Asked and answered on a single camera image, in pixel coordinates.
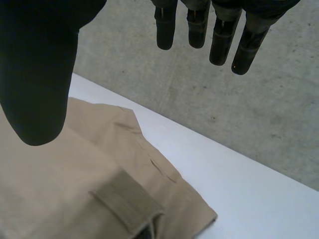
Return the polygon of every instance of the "white surface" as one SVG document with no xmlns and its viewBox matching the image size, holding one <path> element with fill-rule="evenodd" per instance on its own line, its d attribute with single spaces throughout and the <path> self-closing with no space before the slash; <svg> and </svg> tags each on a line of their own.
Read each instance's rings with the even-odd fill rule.
<svg viewBox="0 0 319 239">
<path fill-rule="evenodd" d="M 75 74 L 69 96 L 134 110 L 145 138 L 217 212 L 199 239 L 319 238 L 319 192 Z"/>
</svg>

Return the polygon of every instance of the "black rubber fingertip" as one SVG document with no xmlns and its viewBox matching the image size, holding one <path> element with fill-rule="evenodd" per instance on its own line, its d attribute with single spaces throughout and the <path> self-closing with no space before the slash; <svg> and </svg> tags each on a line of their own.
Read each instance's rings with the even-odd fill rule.
<svg viewBox="0 0 319 239">
<path fill-rule="evenodd" d="M 169 50 L 173 45 L 175 33 L 177 0 L 174 0 L 168 7 L 155 8 L 155 20 L 157 27 L 157 45 L 162 50 Z"/>
<path fill-rule="evenodd" d="M 161 23 L 157 22 L 157 45 L 162 50 L 170 50 L 173 45 L 175 22 Z"/>
<path fill-rule="evenodd" d="M 197 11 L 188 10 L 188 42 L 191 47 L 202 48 L 205 44 L 210 1 Z"/>
<path fill-rule="evenodd" d="M 191 47 L 196 49 L 202 48 L 205 43 L 205 34 L 190 31 L 188 33 L 188 42 Z"/>
</svg>

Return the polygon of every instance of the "gray concrete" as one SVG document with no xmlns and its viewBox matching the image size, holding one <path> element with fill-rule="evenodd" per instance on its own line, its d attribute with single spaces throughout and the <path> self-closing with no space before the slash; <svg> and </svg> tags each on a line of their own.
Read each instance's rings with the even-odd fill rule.
<svg viewBox="0 0 319 239">
<path fill-rule="evenodd" d="M 80 32 L 75 73 L 319 190 L 319 1 L 304 0 L 272 27 L 250 71 L 209 63 L 189 46 L 178 5 L 174 45 L 156 46 L 150 0 L 109 0 Z"/>
</svg>

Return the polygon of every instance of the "beige cloth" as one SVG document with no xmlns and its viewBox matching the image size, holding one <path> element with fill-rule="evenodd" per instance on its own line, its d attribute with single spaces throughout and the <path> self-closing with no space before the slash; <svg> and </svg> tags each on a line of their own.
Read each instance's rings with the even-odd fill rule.
<svg viewBox="0 0 319 239">
<path fill-rule="evenodd" d="M 69 99 L 53 142 L 23 144 L 0 113 L 0 238 L 191 238 L 217 217 L 143 137 L 131 110 Z"/>
</svg>

